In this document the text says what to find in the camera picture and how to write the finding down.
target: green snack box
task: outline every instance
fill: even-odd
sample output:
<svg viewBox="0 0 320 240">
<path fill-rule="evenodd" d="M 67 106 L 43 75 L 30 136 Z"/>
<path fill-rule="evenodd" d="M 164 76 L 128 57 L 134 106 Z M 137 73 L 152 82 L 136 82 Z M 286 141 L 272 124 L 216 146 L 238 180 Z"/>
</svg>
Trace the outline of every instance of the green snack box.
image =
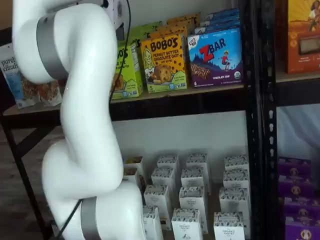
<svg viewBox="0 0 320 240">
<path fill-rule="evenodd" d="M 118 42 L 118 57 L 112 87 L 115 86 L 112 99 L 136 98 L 142 93 L 142 78 L 135 44 L 128 44 L 125 51 L 125 42 Z M 118 73 L 124 58 L 121 76 Z"/>
</svg>

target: cookie image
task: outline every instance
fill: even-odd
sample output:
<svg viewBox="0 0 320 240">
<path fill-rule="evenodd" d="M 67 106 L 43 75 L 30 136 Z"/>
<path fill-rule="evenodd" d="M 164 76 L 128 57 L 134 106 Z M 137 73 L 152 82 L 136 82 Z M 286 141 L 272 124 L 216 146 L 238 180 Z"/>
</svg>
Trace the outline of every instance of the cookie image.
<svg viewBox="0 0 320 240">
<path fill-rule="evenodd" d="M 300 195 L 300 194 L 301 194 L 301 189 L 300 189 L 300 187 L 298 187 L 298 186 L 293 186 L 293 187 L 291 188 L 291 192 L 292 192 L 294 195 Z"/>
</svg>

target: snack bag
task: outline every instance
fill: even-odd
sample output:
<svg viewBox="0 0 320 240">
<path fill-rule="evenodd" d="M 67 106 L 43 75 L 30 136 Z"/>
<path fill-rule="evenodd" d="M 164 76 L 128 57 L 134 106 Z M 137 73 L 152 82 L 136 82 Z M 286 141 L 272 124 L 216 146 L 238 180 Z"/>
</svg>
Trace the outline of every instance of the snack bag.
<svg viewBox="0 0 320 240">
<path fill-rule="evenodd" d="M 1 71 L 19 109 L 40 102 L 37 86 L 20 72 L 12 43 L 0 47 Z"/>
</svg>

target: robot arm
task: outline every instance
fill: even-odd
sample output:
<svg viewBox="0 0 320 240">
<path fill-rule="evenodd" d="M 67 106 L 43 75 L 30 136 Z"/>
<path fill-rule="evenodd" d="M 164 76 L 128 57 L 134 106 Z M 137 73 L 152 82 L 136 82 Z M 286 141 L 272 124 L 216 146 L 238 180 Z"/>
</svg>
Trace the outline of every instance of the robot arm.
<svg viewBox="0 0 320 240">
<path fill-rule="evenodd" d="M 68 74 L 60 110 L 66 143 L 52 145 L 43 160 L 47 198 L 99 196 L 115 190 L 123 178 L 108 102 L 117 61 L 114 24 L 94 4 L 46 16 L 48 9 L 72 2 L 13 2 L 12 42 L 21 72 L 35 84 Z"/>
</svg>

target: yellow box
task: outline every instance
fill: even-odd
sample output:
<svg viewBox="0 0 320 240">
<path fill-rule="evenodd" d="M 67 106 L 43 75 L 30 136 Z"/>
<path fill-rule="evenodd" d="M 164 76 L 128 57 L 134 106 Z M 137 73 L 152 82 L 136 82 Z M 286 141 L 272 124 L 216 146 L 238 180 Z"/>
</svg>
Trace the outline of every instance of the yellow box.
<svg viewBox="0 0 320 240">
<path fill-rule="evenodd" d="M 149 93 L 187 88 L 185 37 L 182 33 L 141 42 L 144 74 Z"/>
</svg>

